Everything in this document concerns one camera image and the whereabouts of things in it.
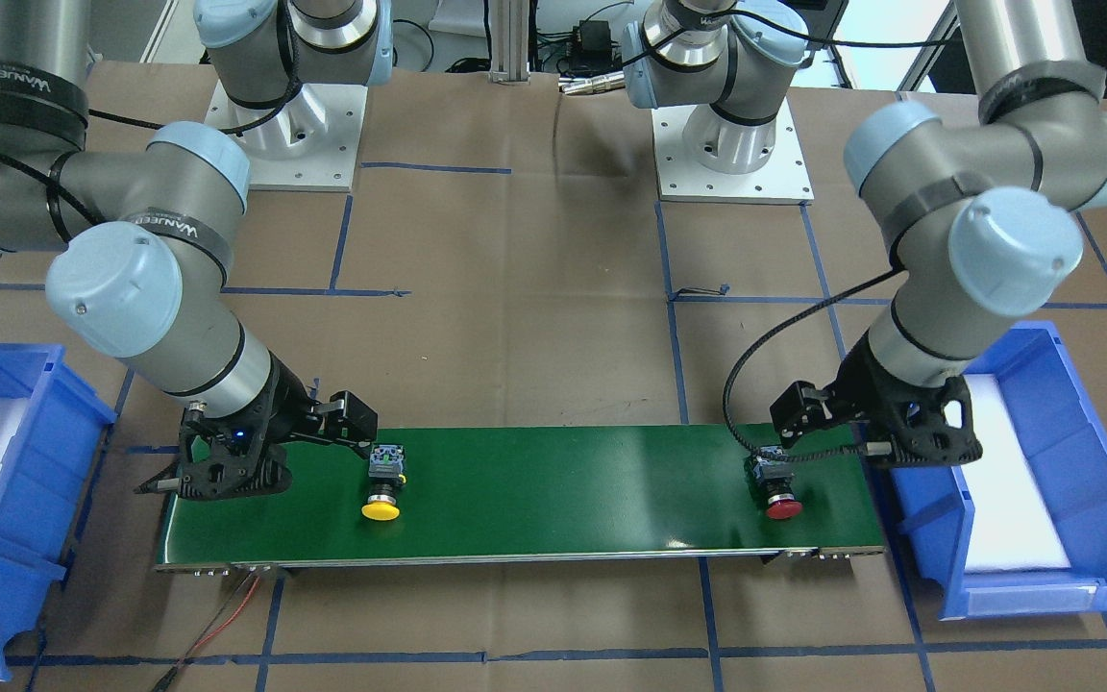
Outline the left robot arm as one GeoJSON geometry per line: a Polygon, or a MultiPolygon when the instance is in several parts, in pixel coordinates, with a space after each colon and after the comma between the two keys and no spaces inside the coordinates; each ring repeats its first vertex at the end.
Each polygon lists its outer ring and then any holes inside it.
{"type": "Polygon", "coordinates": [[[809,431],[863,421],[871,438],[844,455],[883,467],[958,467],[980,459],[965,369],[1049,301],[1082,260],[1077,210],[1107,206],[1104,70],[1082,47],[1068,1],[958,1],[977,95],[977,124],[949,128],[897,102],[849,136],[844,167],[906,273],[891,303],[818,389],[795,382],[770,407],[777,450],[732,416],[752,459],[792,461],[809,431]]]}

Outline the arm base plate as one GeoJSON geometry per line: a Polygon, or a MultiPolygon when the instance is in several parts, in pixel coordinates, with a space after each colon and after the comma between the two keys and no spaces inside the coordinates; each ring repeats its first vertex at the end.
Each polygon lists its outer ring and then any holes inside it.
{"type": "Polygon", "coordinates": [[[737,126],[707,105],[651,110],[659,198],[663,202],[813,202],[811,176],[788,101],[774,121],[737,126]]]}
{"type": "Polygon", "coordinates": [[[364,85],[307,84],[272,121],[236,138],[251,192],[352,192],[364,85]]]}

